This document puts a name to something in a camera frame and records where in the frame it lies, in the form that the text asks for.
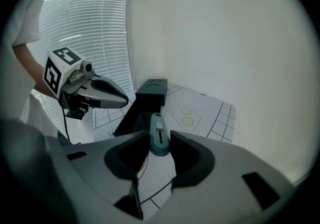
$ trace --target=white wall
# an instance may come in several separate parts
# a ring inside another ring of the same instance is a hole
[[[235,105],[234,144],[301,179],[319,144],[320,62],[299,0],[131,1],[138,85],[165,77]]]

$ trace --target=human arm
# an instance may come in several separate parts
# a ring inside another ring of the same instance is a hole
[[[35,58],[29,51],[27,45],[23,43],[14,46],[13,51],[15,57],[18,59],[18,61],[21,63],[24,69],[33,78],[33,80],[35,80],[36,84],[34,89],[39,93],[47,95],[53,99],[57,99],[42,79],[44,68],[38,62],[36,62]]]

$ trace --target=yellow-green circle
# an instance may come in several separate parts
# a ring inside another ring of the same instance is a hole
[[[191,114],[191,109],[190,109],[190,108],[187,108],[187,107],[184,107],[183,109],[181,109],[181,112],[182,112],[184,115],[190,115],[190,114]]]
[[[194,120],[191,117],[187,116],[187,117],[182,118],[182,123],[185,126],[192,126],[194,124]]]

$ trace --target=person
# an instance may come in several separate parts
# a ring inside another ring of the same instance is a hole
[[[27,43],[39,40],[39,15],[43,3],[44,0],[19,0],[7,21],[0,49],[5,56],[0,65],[7,85],[1,91],[1,99],[6,104],[1,105],[0,117],[19,119],[45,136],[58,138],[62,145],[69,145],[71,143],[58,132],[39,100],[31,94],[35,89],[55,99],[43,81],[44,68],[27,47]]]

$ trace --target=white venetian blind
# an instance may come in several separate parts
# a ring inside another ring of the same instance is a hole
[[[41,65],[50,49],[71,47],[92,62],[97,74],[112,79],[130,93],[133,83],[127,47],[126,4],[127,0],[45,0],[39,18],[40,40],[29,43],[28,47]],[[33,93],[41,100],[52,122],[65,134],[57,101]],[[68,128],[69,123],[74,122],[70,126],[78,130],[76,136],[87,140],[87,130],[92,130],[92,113],[87,113],[83,121],[67,119]]]

